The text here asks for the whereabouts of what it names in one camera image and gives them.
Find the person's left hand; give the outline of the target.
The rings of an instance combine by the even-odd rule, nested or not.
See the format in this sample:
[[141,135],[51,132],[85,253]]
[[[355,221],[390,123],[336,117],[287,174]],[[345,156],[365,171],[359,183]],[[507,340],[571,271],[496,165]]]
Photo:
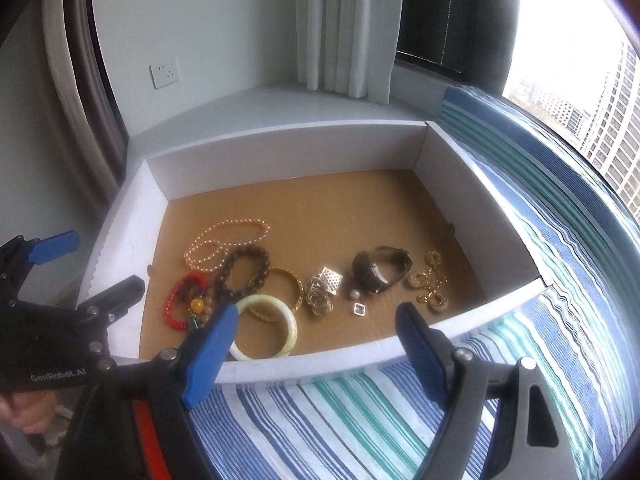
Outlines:
[[24,434],[43,434],[54,419],[58,396],[53,390],[18,392],[2,396],[1,419]]

